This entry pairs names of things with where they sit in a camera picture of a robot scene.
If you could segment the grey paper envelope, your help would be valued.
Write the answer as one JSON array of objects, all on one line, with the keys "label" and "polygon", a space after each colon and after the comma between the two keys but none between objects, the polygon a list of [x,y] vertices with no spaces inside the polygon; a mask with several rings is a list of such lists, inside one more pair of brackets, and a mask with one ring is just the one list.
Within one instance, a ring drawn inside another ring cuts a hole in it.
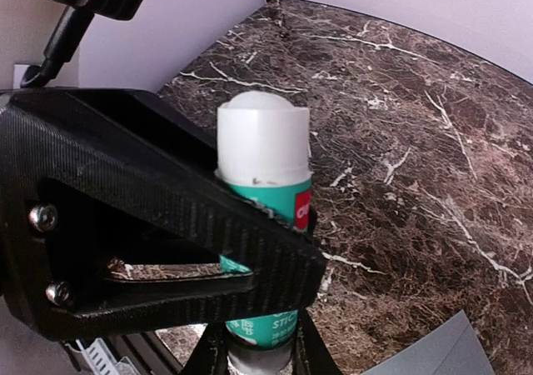
[{"label": "grey paper envelope", "polygon": [[371,375],[492,374],[470,320],[458,312],[398,354],[367,370]]}]

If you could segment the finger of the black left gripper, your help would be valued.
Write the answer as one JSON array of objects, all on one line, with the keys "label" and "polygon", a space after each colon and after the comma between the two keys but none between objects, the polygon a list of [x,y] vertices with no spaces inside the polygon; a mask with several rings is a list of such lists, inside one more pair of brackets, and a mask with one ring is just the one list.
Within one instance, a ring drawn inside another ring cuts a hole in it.
[{"label": "finger of the black left gripper", "polygon": [[158,95],[1,95],[1,293],[52,341],[310,306],[310,234],[215,177],[216,144]]}]

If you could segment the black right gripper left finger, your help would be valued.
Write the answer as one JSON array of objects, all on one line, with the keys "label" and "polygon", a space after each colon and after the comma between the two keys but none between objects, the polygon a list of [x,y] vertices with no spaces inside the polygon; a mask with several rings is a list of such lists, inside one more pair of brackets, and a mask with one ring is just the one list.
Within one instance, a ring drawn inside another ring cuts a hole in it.
[{"label": "black right gripper left finger", "polygon": [[181,370],[181,375],[227,375],[226,326],[209,323]]}]

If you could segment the green white glue stick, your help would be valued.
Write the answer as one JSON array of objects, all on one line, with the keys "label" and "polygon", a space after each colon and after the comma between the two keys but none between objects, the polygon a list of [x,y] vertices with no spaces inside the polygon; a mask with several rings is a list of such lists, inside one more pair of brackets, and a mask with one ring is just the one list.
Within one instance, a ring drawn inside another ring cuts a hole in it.
[{"label": "green white glue stick", "polygon": [[[217,176],[238,195],[305,231],[310,222],[310,112],[269,92],[236,95],[217,110]],[[296,311],[227,322],[240,374],[278,374],[291,361]]]}]

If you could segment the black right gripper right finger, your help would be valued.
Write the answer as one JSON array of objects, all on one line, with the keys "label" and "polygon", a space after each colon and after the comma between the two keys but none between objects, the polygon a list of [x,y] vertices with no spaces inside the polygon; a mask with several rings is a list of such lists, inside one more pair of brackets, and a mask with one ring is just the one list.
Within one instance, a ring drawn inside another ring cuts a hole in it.
[{"label": "black right gripper right finger", "polygon": [[293,351],[293,373],[297,375],[340,375],[340,369],[306,309],[299,312],[296,344]]}]

